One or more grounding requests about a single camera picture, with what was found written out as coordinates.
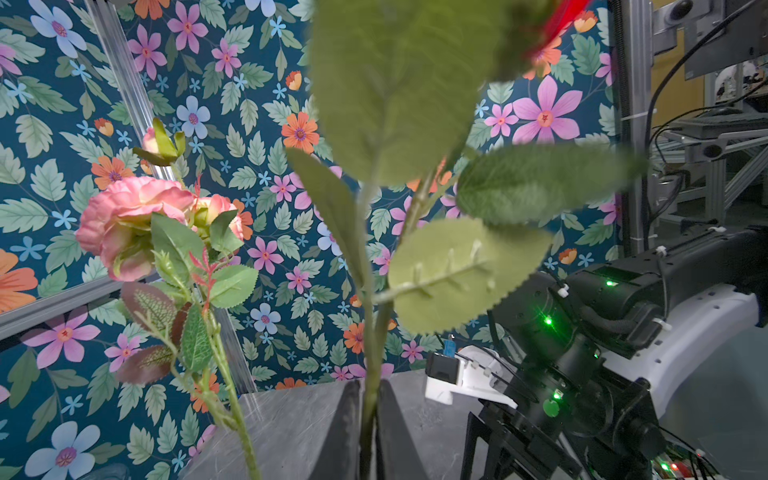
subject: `printed pink flower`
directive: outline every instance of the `printed pink flower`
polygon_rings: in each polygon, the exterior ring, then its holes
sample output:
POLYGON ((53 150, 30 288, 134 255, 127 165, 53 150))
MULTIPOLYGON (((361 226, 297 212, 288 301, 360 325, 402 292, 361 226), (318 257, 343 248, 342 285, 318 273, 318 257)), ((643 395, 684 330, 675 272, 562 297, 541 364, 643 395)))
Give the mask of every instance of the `printed pink flower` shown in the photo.
POLYGON ((607 53, 601 53, 600 63, 602 63, 603 66, 598 69, 594 76, 597 78, 605 77, 605 84, 610 87, 614 84, 614 76, 611 73, 611 56, 607 53))
MULTIPOLYGON (((366 377, 366 374, 368 373, 368 370, 366 370, 366 368, 368 367, 368 361, 363 360, 363 363, 365 363, 365 366, 359 365, 357 363, 353 363, 352 365, 350 365, 349 373, 352 373, 358 379, 364 379, 366 377)), ((395 365, 393 363, 382 364, 383 379, 388 379, 390 376, 392 376, 392 372, 394 371, 395 371, 395 365)))
POLYGON ((112 360, 112 363, 109 364, 109 371, 117 372, 124 361, 128 360, 131 355, 140 350, 140 342, 141 338, 139 336, 135 336, 129 341, 124 333, 118 335, 118 346, 111 346, 104 351, 106 356, 114 359, 112 360))
POLYGON ((11 61, 14 58, 16 58, 16 51, 13 48, 7 45, 0 45, 0 77, 3 71, 10 71, 16 75, 22 74, 22 71, 11 61))
POLYGON ((64 349, 64 356, 70 362, 83 361, 85 348, 78 340, 93 340, 101 333, 96 325, 80 326, 87 318, 88 308, 80 306, 69 313, 66 322, 64 316, 60 315, 45 322, 52 329, 34 329, 24 334, 22 343, 26 346, 48 344, 38 354, 38 369, 53 365, 61 355, 61 349, 64 349))
POLYGON ((558 84, 551 76, 545 77, 538 86, 538 103, 530 98, 521 98, 515 101, 515 113, 522 120, 533 120, 515 131, 512 137, 513 144, 527 144, 538 135, 538 143, 554 143, 555 132, 563 140, 570 140, 579 136, 578 124, 570 118, 561 118, 576 110, 581 102, 581 92, 577 90, 567 91, 555 103, 558 96, 558 84))
POLYGON ((448 208, 448 211, 445 212, 445 218, 458 218, 462 212, 456 206, 456 184, 453 184, 451 190, 453 190, 453 195, 443 195, 440 197, 440 203, 448 208))
POLYGON ((498 135, 498 132, 508 137, 511 133, 509 126, 518 123, 519 120, 519 118, 512 114, 512 104, 506 104, 504 110, 502 110, 501 105, 494 105, 491 112, 493 112, 493 115, 485 119, 485 124, 493 127, 491 129, 491 138, 498 135))
POLYGON ((190 457, 199 455, 200 452, 203 451, 205 444, 214 437, 214 433, 216 433, 216 426, 208 425, 208 427, 203 430, 203 435, 200 435, 200 439, 197 440, 197 447, 195 448, 194 445, 190 447, 190 457))
POLYGON ((299 295, 304 293, 305 288, 310 288, 312 286, 308 281, 310 275, 299 270, 299 267, 297 266, 293 268, 293 273, 286 273, 286 278, 290 280, 290 282, 288 282, 288 288, 299 292, 299 295))
POLYGON ((168 21, 168 29, 179 34, 176 37, 176 49, 184 50, 189 42, 190 50, 199 53, 200 42, 197 37, 208 35, 208 27, 202 22, 195 23, 200 18, 200 6, 192 5, 188 15, 184 4, 176 2, 176 15, 179 17, 178 19, 172 18, 168 21))
POLYGON ((223 38, 219 42, 219 48, 214 48, 211 53, 218 60, 216 71, 224 71, 229 78, 232 78, 233 68, 240 68, 242 65, 237 58, 237 45, 229 45, 223 38))
MULTIPOLYGON (((342 174, 341 167, 333 166, 330 168, 330 170, 338 178, 341 178, 341 174, 342 174)), ((299 178, 299 175, 296 174, 296 172, 293 172, 292 174, 290 174, 289 177, 290 177, 290 182, 296 185, 297 188, 304 188, 304 184, 301 183, 301 179, 299 178)), ((307 208, 310 207, 310 205, 312 205, 312 199, 310 198, 310 195, 306 191, 296 195, 296 201, 293 202, 293 206, 297 210, 306 210, 307 208)))
POLYGON ((295 191, 296 187, 290 184, 290 175, 286 175, 283 178, 275 175, 275 184, 270 187, 270 192, 277 194, 278 202, 282 202, 283 200, 290 202, 293 199, 291 193, 295 191))
POLYGON ((599 211, 607 214, 603 219, 603 225, 610 225, 616 221, 616 200, 613 199, 610 202, 606 202, 598 207, 599 211))
POLYGON ((253 263, 253 268, 261 270, 266 267, 266 271, 275 273, 275 263, 282 263, 283 257, 279 253, 274 253, 277 250, 277 242, 272 240, 268 244, 264 244, 264 239, 256 237, 256 248, 249 248, 248 255, 251 258, 255 258, 256 262, 253 263))
POLYGON ((349 367, 345 366, 343 368, 339 368, 338 366, 333 370, 333 373, 331 373, 331 376, 336 379, 337 382, 343 382, 344 380, 351 380, 355 378, 355 376, 352 373, 349 373, 349 367))
POLYGON ((382 255, 373 259, 376 265, 380 265, 379 275, 385 276, 389 272, 389 262, 392 261, 392 254, 389 252, 389 248, 382 248, 382 255))
POLYGON ((136 29, 136 36, 139 41, 131 39, 128 41, 128 48, 131 53, 138 55, 134 58, 134 64, 136 65, 136 71, 142 71, 146 67, 147 75, 152 80, 157 77, 157 68, 155 65, 163 66, 168 63, 165 55, 159 51, 155 51, 160 47, 161 38, 160 34, 155 32, 151 37, 147 38, 147 29, 142 24, 136 29))
POLYGON ((424 356, 422 355, 423 351, 423 346, 416 345, 416 341, 411 340, 410 345, 408 343, 402 344, 402 353, 400 356, 404 359, 408 359, 409 363, 414 363, 416 360, 424 359, 424 356))
POLYGON ((113 280, 132 282, 152 271, 153 247, 146 234, 151 214, 158 212, 186 224, 194 200, 194 194, 178 182, 124 178, 91 198, 75 238, 83 250, 101 258, 113 280))
MULTIPOLYGON (((406 213, 408 213, 408 209, 411 207, 412 198, 410 195, 408 198, 406 198, 406 201, 403 202, 403 210, 402 208, 393 208, 389 211, 389 214, 392 215, 392 218, 398 221, 398 223, 395 223, 395 226, 392 227, 392 235, 400 235, 402 233, 402 228, 406 225, 406 213)), ((424 218, 428 212, 425 212, 420 218, 424 218)), ((419 220, 419 228, 424 227, 426 225, 425 220, 419 220)))

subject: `flower center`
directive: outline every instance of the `flower center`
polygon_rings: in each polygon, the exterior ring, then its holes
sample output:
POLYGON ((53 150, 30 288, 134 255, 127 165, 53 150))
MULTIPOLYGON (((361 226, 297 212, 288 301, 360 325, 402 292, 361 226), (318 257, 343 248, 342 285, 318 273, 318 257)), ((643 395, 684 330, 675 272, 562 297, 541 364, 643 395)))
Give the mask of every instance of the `flower center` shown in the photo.
POLYGON ((51 22, 51 27, 53 27, 53 30, 56 32, 56 35, 60 37, 66 37, 67 36, 67 29, 64 28, 62 24, 60 24, 57 21, 51 22))
POLYGON ((64 450, 61 450, 58 453, 58 456, 56 457, 56 465, 59 467, 66 467, 72 461, 74 461, 74 458, 78 456, 78 451, 75 450, 72 447, 67 447, 64 450))
POLYGON ((538 124, 541 125, 542 127, 550 127, 552 126, 552 122, 554 121, 554 115, 549 110, 542 111, 538 115, 537 120, 538 120, 538 124))
POLYGON ((72 338, 72 329, 67 327, 67 328, 63 329, 61 332, 59 332, 58 335, 56 335, 56 336, 62 342, 66 342, 67 340, 72 338))

